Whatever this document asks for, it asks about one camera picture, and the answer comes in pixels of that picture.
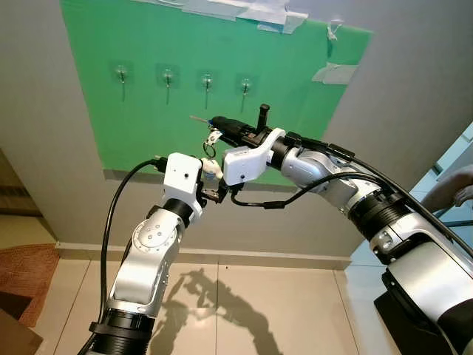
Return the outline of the key bunch with white charm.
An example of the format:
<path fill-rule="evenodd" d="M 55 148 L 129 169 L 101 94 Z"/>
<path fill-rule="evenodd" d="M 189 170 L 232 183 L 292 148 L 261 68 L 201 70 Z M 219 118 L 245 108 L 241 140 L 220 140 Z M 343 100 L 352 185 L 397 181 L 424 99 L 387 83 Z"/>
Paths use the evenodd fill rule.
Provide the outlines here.
<path fill-rule="evenodd" d="M 204 177 L 209 180 L 222 180 L 223 171 L 222 168 L 220 168 L 220 164 L 217 163 L 217 151 L 215 148 L 217 142 L 219 142 L 220 138 L 222 138 L 222 132 L 218 128 L 212 126 L 210 121 L 206 121 L 205 119 L 199 118 L 199 116 L 196 115 L 190 115 L 189 117 L 193 121 L 206 123 L 209 128 L 208 136 L 202 144 L 202 150 L 204 151 L 205 157 L 200 159 L 200 161 L 203 163 L 202 170 Z"/>

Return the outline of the green board with hooks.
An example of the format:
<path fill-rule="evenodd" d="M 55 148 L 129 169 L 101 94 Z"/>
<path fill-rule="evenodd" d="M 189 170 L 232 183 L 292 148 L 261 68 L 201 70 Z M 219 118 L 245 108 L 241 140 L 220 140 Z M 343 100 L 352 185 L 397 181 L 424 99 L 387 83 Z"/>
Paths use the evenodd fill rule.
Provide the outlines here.
<path fill-rule="evenodd" d="M 105 170 L 131 169 L 156 155 L 203 156 L 209 128 L 193 121 L 226 116 L 256 124 L 269 104 L 268 124 L 322 138 L 345 92 L 311 78 L 327 62 L 358 64 L 372 40 L 364 28 L 343 26 L 327 40 L 327 25 L 307 20 L 293 34 L 133 0 L 61 0 L 62 17 Z M 127 84 L 114 68 L 131 71 Z M 166 88 L 161 70 L 175 71 Z M 210 71 L 209 92 L 199 74 Z M 241 95 L 237 78 L 253 86 Z"/>

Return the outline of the crumpled white tape patch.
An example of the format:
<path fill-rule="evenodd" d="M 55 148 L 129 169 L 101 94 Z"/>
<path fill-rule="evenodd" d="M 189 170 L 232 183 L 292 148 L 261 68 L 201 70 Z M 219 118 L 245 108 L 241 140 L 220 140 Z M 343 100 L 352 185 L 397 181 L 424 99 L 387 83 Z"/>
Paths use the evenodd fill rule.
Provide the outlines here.
<path fill-rule="evenodd" d="M 357 64 L 334 64 L 333 62 L 327 62 L 324 67 L 316 71 L 311 81 L 327 85 L 348 85 L 357 70 Z"/>

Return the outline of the wide translucent tape strip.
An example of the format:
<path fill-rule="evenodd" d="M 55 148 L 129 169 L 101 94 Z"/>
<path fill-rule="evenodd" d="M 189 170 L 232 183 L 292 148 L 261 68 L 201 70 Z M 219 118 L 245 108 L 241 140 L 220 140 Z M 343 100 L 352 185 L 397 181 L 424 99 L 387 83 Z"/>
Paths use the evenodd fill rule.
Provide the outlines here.
<path fill-rule="evenodd" d="M 135 0 L 161 6 L 175 7 L 184 13 L 217 19 L 255 21 L 258 30 L 270 33 L 293 34 L 308 20 L 307 13 L 287 9 L 290 0 Z"/>

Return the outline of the person in teal shorts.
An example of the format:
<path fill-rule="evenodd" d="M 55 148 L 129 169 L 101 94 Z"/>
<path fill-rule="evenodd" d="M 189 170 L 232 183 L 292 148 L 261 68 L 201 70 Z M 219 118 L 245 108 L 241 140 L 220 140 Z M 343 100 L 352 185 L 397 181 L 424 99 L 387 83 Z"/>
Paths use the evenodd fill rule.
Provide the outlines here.
<path fill-rule="evenodd" d="M 430 212 L 436 212 L 453 206 L 462 206 L 472 198 L 473 165 L 470 163 L 441 178 L 423 197 L 421 203 Z"/>

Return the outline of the brown doormat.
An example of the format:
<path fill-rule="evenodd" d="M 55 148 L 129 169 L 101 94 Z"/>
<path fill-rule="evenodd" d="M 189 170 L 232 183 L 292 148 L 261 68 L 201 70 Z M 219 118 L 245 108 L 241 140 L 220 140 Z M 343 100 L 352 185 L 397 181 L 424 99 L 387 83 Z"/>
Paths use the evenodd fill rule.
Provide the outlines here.
<path fill-rule="evenodd" d="M 0 248 L 0 291 L 30 298 L 19 317 L 24 327 L 35 327 L 60 257 L 53 243 Z"/>

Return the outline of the wood grain door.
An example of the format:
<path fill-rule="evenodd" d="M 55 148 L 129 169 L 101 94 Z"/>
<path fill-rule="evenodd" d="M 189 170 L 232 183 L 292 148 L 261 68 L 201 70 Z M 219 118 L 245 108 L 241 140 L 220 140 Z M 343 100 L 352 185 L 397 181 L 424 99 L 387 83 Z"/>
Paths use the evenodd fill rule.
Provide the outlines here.
<path fill-rule="evenodd" d="M 0 149 L 0 210 L 18 211 L 23 208 L 21 181 L 6 155 Z"/>

